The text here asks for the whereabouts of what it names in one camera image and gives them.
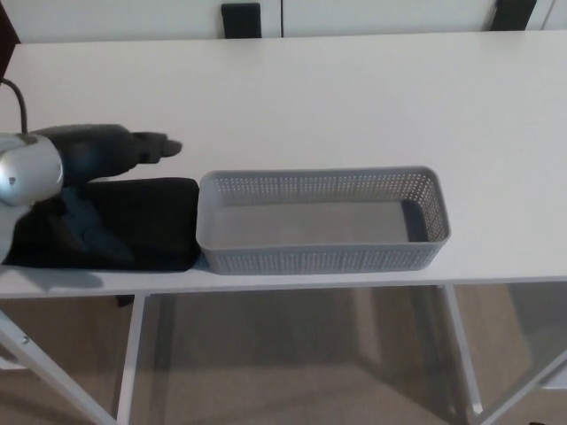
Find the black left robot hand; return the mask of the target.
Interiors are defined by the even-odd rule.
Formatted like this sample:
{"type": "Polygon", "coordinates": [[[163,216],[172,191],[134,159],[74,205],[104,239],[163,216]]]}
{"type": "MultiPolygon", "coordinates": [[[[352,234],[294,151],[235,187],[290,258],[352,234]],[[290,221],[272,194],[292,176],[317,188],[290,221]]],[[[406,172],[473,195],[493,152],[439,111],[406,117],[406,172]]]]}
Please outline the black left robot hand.
{"type": "Polygon", "coordinates": [[[95,207],[81,199],[77,188],[141,164],[157,164],[179,154],[183,144],[163,133],[131,132],[118,124],[47,127],[33,134],[47,138],[62,160],[63,189],[57,200],[64,211],[50,216],[55,235],[73,251],[132,262],[131,250],[105,228],[95,207]]]}

